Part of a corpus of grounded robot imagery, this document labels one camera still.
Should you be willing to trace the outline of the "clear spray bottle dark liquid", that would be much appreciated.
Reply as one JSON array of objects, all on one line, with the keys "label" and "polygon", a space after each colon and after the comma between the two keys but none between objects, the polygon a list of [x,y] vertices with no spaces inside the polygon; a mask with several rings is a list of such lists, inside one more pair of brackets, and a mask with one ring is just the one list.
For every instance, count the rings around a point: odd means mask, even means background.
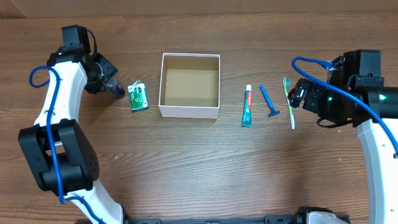
[{"label": "clear spray bottle dark liquid", "polygon": [[106,91],[117,99],[121,99],[125,96],[124,88],[119,84],[115,77],[111,77],[104,83]]}]

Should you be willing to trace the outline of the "green Dettol soap packet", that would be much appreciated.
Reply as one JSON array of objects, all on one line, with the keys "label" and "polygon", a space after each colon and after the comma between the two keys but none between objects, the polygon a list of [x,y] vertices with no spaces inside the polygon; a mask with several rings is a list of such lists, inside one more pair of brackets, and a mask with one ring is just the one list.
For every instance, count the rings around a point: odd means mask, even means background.
[{"label": "green Dettol soap packet", "polygon": [[132,111],[141,111],[149,108],[146,86],[141,80],[135,81],[127,87]]}]

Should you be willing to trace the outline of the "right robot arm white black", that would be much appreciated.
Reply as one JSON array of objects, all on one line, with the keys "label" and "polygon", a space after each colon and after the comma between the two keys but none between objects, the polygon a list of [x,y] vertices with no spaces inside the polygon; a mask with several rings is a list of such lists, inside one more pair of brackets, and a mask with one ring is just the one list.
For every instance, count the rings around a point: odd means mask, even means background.
[{"label": "right robot arm white black", "polygon": [[302,78],[289,105],[315,113],[330,128],[351,124],[361,142],[369,222],[397,223],[397,88],[384,84],[378,50],[345,52],[332,61],[295,57]]}]

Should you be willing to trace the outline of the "blue disposable razor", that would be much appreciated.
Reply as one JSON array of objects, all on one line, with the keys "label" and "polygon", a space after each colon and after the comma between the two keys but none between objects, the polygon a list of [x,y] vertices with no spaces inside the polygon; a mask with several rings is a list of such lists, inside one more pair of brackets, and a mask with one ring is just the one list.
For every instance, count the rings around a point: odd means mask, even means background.
[{"label": "blue disposable razor", "polygon": [[266,89],[264,88],[263,85],[260,86],[260,90],[261,90],[261,93],[262,93],[262,95],[263,95],[263,97],[264,97],[264,99],[265,99],[265,101],[266,101],[266,103],[267,103],[267,105],[268,105],[268,107],[269,107],[269,109],[271,111],[269,113],[268,117],[272,117],[272,116],[275,116],[275,115],[279,114],[280,111],[275,110],[274,105],[271,102],[271,99],[270,99],[269,95],[267,94]]}]

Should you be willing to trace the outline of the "green Colgate toothpaste tube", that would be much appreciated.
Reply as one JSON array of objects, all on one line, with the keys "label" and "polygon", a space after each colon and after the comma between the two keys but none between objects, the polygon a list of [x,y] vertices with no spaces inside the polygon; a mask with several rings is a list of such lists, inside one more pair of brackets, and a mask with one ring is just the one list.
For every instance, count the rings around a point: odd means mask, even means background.
[{"label": "green Colgate toothpaste tube", "polygon": [[251,117],[252,117],[252,86],[246,85],[245,90],[245,99],[244,99],[244,109],[243,109],[243,118],[242,118],[242,126],[250,128],[252,126]]}]

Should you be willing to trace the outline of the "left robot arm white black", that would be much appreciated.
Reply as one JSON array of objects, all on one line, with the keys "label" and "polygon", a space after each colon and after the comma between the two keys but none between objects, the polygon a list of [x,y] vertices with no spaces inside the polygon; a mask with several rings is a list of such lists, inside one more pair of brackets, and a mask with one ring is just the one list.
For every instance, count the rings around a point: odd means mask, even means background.
[{"label": "left robot arm white black", "polygon": [[48,90],[34,125],[19,132],[20,147],[39,188],[53,192],[61,204],[73,202],[92,223],[131,223],[100,182],[98,157],[78,124],[84,91],[124,97],[118,70],[90,45],[95,37],[86,27],[63,27],[62,37],[46,65],[31,71],[48,71]]}]

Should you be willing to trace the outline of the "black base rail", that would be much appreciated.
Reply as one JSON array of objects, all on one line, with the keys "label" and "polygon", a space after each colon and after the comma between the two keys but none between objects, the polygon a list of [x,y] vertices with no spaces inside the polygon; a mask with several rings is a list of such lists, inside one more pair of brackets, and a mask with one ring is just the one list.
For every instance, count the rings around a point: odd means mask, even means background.
[{"label": "black base rail", "polygon": [[132,224],[291,224],[292,215],[266,215],[257,218],[207,218],[161,220],[159,218],[130,219]]}]

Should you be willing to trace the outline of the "open white cardboard box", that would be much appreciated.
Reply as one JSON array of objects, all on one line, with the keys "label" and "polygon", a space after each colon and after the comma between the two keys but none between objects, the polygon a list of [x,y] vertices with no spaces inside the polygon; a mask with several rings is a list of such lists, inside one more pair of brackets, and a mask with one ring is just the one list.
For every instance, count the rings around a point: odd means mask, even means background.
[{"label": "open white cardboard box", "polygon": [[164,118],[217,119],[221,57],[164,53],[158,107]]}]

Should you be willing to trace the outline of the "green white toothbrush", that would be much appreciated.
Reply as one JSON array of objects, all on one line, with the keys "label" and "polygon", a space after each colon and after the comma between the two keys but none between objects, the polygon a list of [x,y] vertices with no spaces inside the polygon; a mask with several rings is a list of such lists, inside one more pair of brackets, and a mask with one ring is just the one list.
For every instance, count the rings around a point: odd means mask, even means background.
[{"label": "green white toothbrush", "polygon": [[290,79],[288,77],[284,77],[282,79],[282,86],[284,88],[285,98],[287,100],[287,106],[288,106],[288,110],[289,110],[290,127],[292,130],[294,130],[295,129],[295,119],[294,119],[292,107],[291,107],[291,105],[289,103],[289,99],[288,99],[288,88],[290,87]]}]

